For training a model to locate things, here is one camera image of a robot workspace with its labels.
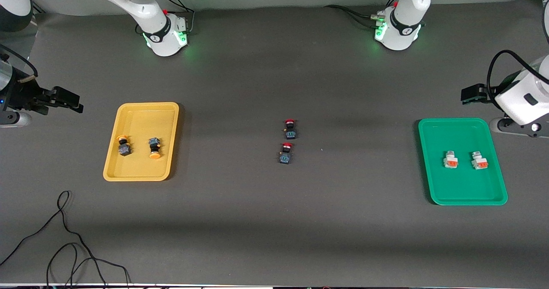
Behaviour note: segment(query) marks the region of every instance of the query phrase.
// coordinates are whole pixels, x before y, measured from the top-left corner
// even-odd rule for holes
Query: green led light
[[[176,32],[176,31],[173,31],[173,33],[175,34],[175,36],[177,37],[177,42],[181,45],[181,46],[184,46],[187,44],[187,37],[185,35],[185,33],[183,32]]]
[[[151,44],[149,43],[149,39],[145,36],[145,33],[143,33],[143,38],[145,38],[145,41],[147,42],[147,47],[151,48]]]
[[[414,40],[417,39],[417,35],[419,35],[419,30],[421,29],[421,24],[419,24],[419,26],[417,27],[417,32],[416,32],[416,35],[413,37]]]
[[[385,35],[385,32],[387,31],[387,23],[383,23],[381,25],[381,27],[378,27],[378,31],[376,32],[376,39],[377,40],[382,40],[383,39],[383,36]]]

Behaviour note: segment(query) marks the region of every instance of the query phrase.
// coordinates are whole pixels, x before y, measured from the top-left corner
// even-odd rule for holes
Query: cable connector
[[[385,16],[380,14],[372,14],[370,15],[370,19],[374,21],[385,22]]]

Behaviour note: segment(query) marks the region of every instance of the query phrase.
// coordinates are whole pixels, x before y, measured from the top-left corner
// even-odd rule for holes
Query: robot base
[[[150,41],[143,35],[147,41],[147,46],[153,49],[157,56],[161,57],[172,56],[187,45],[187,23],[185,19],[174,14],[167,14],[166,17],[171,21],[171,26],[170,31],[161,42]]]
[[[24,127],[31,123],[30,114],[19,111],[0,111],[0,128]]]
[[[378,15],[384,15],[386,18],[389,18],[392,11],[395,8],[393,6],[390,6],[384,10],[378,11]],[[400,35],[400,32],[396,27],[393,27],[390,20],[386,20],[385,23],[383,23],[381,30],[376,30],[376,35],[374,36],[374,39],[382,43],[386,48],[394,50],[394,51],[402,51],[404,49],[407,49],[410,47],[412,42],[417,39],[417,34],[421,28],[421,25],[410,35]]]
[[[490,129],[497,133],[507,133],[509,135],[549,138],[549,125],[544,117],[526,125],[519,125],[509,117],[493,119],[490,121]]]

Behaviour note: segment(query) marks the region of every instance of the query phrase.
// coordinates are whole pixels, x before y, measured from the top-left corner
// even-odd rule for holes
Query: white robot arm
[[[545,5],[543,31],[549,41],[549,7]],[[494,63],[503,54],[511,55],[523,68],[510,74],[498,85],[491,84]],[[490,126],[496,132],[549,138],[549,56],[528,64],[511,50],[502,50],[492,58],[486,84],[475,84],[461,90],[464,105],[491,103],[504,112]]]
[[[21,31],[32,17],[31,0],[0,0],[0,31]]]
[[[187,24],[184,18],[167,14],[155,0],[108,0],[129,13],[143,29],[147,45],[158,56],[177,53],[187,45]]]
[[[420,22],[431,5],[431,0],[399,0],[396,7],[378,12],[383,15],[386,22],[375,39],[391,50],[404,50],[417,39]]]

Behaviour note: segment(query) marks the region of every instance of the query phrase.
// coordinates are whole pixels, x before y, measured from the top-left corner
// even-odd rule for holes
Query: white electrical connector
[[[457,168],[457,158],[455,157],[455,154],[453,151],[448,151],[446,153],[446,158],[444,158],[444,166],[446,168],[455,169]]]
[[[380,15],[380,14],[371,14],[370,15],[370,20],[374,20],[374,21],[385,21],[385,16],[384,15]]]
[[[476,170],[488,168],[488,161],[482,158],[479,151],[473,152],[473,161],[471,162]]]

